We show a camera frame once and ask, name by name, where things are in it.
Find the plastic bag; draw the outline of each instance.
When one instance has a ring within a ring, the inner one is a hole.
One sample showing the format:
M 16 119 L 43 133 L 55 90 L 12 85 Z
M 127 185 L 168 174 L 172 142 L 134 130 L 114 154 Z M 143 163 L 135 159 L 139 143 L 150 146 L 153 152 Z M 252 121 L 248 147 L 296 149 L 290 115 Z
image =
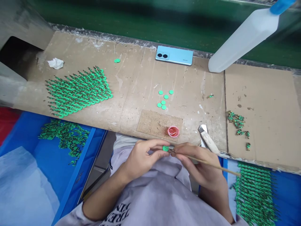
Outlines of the plastic bag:
M 0 157 L 0 222 L 51 226 L 59 201 L 35 158 L 23 147 Z

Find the smartphone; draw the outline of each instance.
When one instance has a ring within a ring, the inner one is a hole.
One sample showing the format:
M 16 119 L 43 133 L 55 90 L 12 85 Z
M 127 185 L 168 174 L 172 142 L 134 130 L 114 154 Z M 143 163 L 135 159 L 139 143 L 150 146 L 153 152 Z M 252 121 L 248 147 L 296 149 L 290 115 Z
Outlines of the smartphone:
M 165 46 L 158 46 L 156 60 L 192 65 L 193 51 Z

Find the green round disc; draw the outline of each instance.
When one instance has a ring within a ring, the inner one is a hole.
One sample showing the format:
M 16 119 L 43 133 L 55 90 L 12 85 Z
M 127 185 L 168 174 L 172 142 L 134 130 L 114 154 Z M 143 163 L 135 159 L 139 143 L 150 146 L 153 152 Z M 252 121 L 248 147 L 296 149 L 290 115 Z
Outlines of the green round disc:
M 169 151 L 169 147 L 168 146 L 163 146 L 162 150 L 168 152 Z

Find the dark opening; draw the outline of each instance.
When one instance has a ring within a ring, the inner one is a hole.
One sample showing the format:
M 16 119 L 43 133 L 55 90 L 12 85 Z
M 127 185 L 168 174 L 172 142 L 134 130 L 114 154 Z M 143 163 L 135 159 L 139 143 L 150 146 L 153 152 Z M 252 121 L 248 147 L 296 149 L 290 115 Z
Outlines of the dark opening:
M 42 50 L 11 36 L 0 50 L 0 62 L 27 80 L 27 71 Z

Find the white plastic bottle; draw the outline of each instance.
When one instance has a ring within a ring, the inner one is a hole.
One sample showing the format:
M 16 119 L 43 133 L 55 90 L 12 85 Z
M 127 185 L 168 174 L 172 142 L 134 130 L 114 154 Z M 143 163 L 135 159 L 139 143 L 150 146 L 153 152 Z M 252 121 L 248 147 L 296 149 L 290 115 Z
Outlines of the white plastic bottle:
M 273 34 L 278 27 L 279 15 L 295 0 L 278 0 L 271 8 L 258 9 L 239 26 L 228 40 L 210 58 L 210 72 L 221 72 Z

